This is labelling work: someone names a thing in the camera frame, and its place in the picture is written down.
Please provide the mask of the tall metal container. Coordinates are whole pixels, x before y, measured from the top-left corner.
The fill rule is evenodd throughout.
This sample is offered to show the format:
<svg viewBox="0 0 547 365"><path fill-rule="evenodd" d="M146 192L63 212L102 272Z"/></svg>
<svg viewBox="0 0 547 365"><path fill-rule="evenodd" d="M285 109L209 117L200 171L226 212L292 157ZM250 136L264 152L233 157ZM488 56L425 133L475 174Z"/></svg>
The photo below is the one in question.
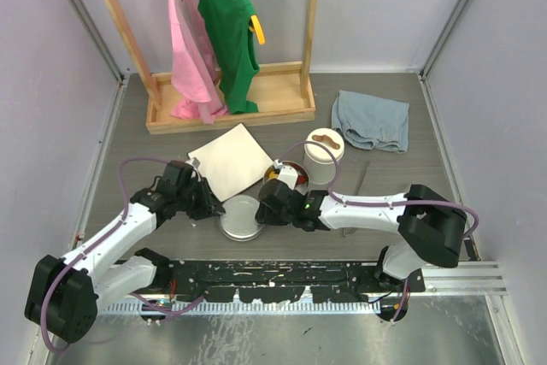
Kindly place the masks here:
<svg viewBox="0 0 547 365"><path fill-rule="evenodd" d="M327 185L336 175L336 166L330 158L321 161L305 156L303 158L303 167L308 173L309 181L314 185Z"/></svg>

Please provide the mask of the white lid with leather strap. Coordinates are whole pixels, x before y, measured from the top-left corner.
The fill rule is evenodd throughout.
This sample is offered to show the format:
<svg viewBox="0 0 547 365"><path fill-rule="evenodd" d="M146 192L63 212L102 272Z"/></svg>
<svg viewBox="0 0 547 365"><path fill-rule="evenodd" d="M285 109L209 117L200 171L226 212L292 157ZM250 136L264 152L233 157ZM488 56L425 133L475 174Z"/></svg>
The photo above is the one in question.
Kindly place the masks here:
<svg viewBox="0 0 547 365"><path fill-rule="evenodd" d="M315 129L306 140L309 141L309 144L304 146L304 151L306 157L313 162L333 164L333 157L339 162L344 155L344 140L335 130Z"/></svg>

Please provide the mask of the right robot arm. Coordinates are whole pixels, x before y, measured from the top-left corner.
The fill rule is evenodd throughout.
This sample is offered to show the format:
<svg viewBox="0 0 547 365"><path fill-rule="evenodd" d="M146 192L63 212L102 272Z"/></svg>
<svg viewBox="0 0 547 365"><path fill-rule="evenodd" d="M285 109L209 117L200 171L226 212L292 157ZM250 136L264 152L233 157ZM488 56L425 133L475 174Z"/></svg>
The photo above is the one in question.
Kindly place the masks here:
<svg viewBox="0 0 547 365"><path fill-rule="evenodd" d="M399 242L382 249L373 271L384 291L401 289L427 264L457 267L467 224L456 204L424 185L390 196L358 197L272 179L257 197L237 195L221 207L219 228L236 241L253 239L264 227L284 226L309 233L355 228L396 234Z"/></svg>

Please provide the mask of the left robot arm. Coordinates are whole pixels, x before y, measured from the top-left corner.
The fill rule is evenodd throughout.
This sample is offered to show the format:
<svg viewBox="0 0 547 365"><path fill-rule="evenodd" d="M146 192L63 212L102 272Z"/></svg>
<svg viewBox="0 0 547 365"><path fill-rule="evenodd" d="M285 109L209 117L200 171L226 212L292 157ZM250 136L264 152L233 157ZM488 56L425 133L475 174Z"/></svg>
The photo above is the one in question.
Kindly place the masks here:
<svg viewBox="0 0 547 365"><path fill-rule="evenodd" d="M139 240L178 213L195 221L224 214L221 202L199 171L200 162L164 162L162 175L133 195L122 211L93 237L64 256L47 255L36 265L24 315L40 327L49 350L51 335L69 344L81 340L100 310L135 291L168 289L173 267L165 256L142 249L118 260Z"/></svg>

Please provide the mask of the shallow round metal tin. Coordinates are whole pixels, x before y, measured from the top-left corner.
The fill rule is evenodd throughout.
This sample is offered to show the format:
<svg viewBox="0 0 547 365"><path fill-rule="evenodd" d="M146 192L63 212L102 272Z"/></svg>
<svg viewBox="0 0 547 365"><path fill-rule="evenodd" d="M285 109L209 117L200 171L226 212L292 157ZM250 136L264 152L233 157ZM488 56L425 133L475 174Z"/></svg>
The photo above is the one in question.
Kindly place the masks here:
<svg viewBox="0 0 547 365"><path fill-rule="evenodd" d="M309 190L309 175L307 171L296 162L275 160L265 171L262 183L265 185L270 180L279 180L291 190L300 194L306 194Z"/></svg>

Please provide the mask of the metal tongs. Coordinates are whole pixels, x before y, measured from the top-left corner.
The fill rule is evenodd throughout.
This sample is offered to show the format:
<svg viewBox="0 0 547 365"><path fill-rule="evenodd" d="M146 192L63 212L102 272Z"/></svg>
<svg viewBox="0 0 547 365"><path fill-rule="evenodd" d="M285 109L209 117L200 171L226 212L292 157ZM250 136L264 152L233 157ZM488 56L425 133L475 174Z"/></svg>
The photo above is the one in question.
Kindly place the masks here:
<svg viewBox="0 0 547 365"><path fill-rule="evenodd" d="M362 186L363 186L364 180L366 178L366 174L368 172L369 166L370 166L370 161L369 160L365 161L363 170L361 171L359 180L356 184L356 189L355 189L355 192L354 192L354 196L361 196ZM356 228L354 228L354 227L343 228L342 229L342 237L347 238L355 232L356 232Z"/></svg>

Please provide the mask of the white square plate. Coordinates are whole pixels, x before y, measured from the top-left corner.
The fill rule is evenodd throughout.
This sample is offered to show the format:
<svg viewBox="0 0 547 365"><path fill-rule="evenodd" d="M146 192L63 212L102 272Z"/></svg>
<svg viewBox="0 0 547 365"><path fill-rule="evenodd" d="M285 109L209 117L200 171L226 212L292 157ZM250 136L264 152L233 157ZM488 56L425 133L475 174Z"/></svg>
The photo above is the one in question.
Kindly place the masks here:
<svg viewBox="0 0 547 365"><path fill-rule="evenodd" d="M199 173L221 202L261 180L274 162L243 124L189 152L188 156L199 161Z"/></svg>

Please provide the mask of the blue denim cloth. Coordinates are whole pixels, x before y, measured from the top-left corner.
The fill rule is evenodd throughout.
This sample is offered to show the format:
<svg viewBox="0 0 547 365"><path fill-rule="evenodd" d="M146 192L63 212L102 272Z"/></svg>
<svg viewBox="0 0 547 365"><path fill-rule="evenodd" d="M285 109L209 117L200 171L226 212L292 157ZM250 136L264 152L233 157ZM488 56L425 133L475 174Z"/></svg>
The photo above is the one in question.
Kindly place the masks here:
<svg viewBox="0 0 547 365"><path fill-rule="evenodd" d="M405 153L409 148L408 103L340 90L331 126L357 149Z"/></svg>

